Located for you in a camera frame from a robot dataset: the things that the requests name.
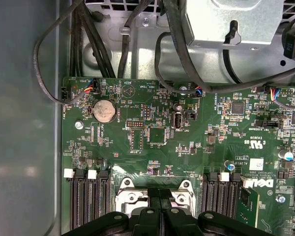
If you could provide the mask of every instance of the mounting screw hole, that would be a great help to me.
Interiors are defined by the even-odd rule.
[[[285,65],[286,65],[286,61],[281,60],[281,61],[280,61],[280,65],[281,65],[281,66],[285,66]]]

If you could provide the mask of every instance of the multicolored wire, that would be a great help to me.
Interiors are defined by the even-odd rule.
[[[90,92],[93,89],[93,79],[91,79],[88,85],[85,87],[84,92]]]
[[[202,89],[200,88],[200,86],[196,87],[195,90],[196,90],[196,92],[197,92],[198,94],[200,94],[200,95],[203,94],[203,91],[202,91]]]
[[[279,92],[281,91],[280,88],[270,88],[270,96],[271,101],[275,101],[277,96],[279,95]]]

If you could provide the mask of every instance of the yellow wire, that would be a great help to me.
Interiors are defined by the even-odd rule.
[[[84,91],[86,92],[86,91],[89,91],[89,90],[91,90],[93,87],[90,87],[90,88],[86,88]]]
[[[270,88],[270,92],[271,92],[271,101],[273,101],[273,89]]]

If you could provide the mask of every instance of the capacitor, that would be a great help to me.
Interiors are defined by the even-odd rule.
[[[182,105],[180,105],[179,103],[175,103],[173,106],[173,109],[175,112],[181,112],[182,111]]]
[[[281,159],[287,160],[287,161],[293,161],[294,155],[292,152],[287,151],[285,149],[280,150],[277,154]]]
[[[233,161],[226,160],[226,161],[224,162],[224,166],[225,166],[229,171],[233,171],[233,170],[235,170],[235,165],[234,165]]]

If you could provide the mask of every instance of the motherboard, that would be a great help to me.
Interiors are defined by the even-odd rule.
[[[274,104],[267,86],[206,94],[168,83],[198,93],[154,80],[63,80],[63,100],[86,94],[62,108],[62,232],[129,214],[147,206],[148,188],[169,188],[172,205],[194,217],[212,210],[295,235],[295,111]],[[277,100],[295,106],[295,87],[278,88]]]

